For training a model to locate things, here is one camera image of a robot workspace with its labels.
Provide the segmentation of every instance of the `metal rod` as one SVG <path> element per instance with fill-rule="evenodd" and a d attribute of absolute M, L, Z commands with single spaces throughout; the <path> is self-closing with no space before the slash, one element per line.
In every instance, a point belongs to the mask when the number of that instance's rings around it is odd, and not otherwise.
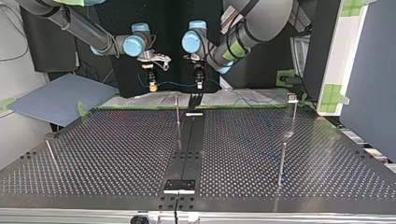
<path fill-rule="evenodd" d="M 50 156 L 52 157 L 53 160 L 56 160 L 55 155 L 53 154 L 53 151 L 52 151 L 52 147 L 50 146 L 50 141 L 46 140 L 46 144 L 47 144 L 47 148 L 49 149 Z"/>
<path fill-rule="evenodd" d="M 293 123 L 294 123 L 294 121 L 296 120 L 297 104 L 298 104 L 298 102 L 294 104 Z"/>
<path fill-rule="evenodd" d="M 285 165 L 285 157 L 286 157 L 286 146 L 287 146 L 287 143 L 283 143 L 282 149 L 280 151 L 279 177 L 277 180 L 277 184 L 279 186 L 282 186 L 283 167 Z"/>
<path fill-rule="evenodd" d="M 180 114 L 178 112 L 178 95 L 175 96 L 175 105 L 176 105 L 176 113 L 177 113 L 177 126 L 180 126 Z"/>

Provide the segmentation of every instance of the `gray panel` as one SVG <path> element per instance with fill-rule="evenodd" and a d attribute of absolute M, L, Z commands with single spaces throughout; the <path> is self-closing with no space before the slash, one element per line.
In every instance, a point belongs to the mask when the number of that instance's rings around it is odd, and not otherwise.
<path fill-rule="evenodd" d="M 98 111 L 51 143 L 56 161 L 42 147 L 3 170 L 0 204 L 156 209 L 176 140 L 174 111 Z"/>
<path fill-rule="evenodd" d="M 361 33 L 341 121 L 396 161 L 396 1 L 370 4 Z"/>
<path fill-rule="evenodd" d="M 392 171 L 312 110 L 294 125 L 292 112 L 208 110 L 178 139 L 175 111 L 98 111 L 51 143 L 56 161 L 42 145 L 0 171 L 0 207 L 396 214 Z M 173 175 L 196 178 L 196 194 L 163 195 Z"/>
<path fill-rule="evenodd" d="M 199 205 L 204 211 L 391 212 L 396 175 L 330 122 L 292 109 L 205 113 Z M 294 135 L 285 140 L 290 131 Z M 279 154 L 286 141 L 283 186 Z"/>

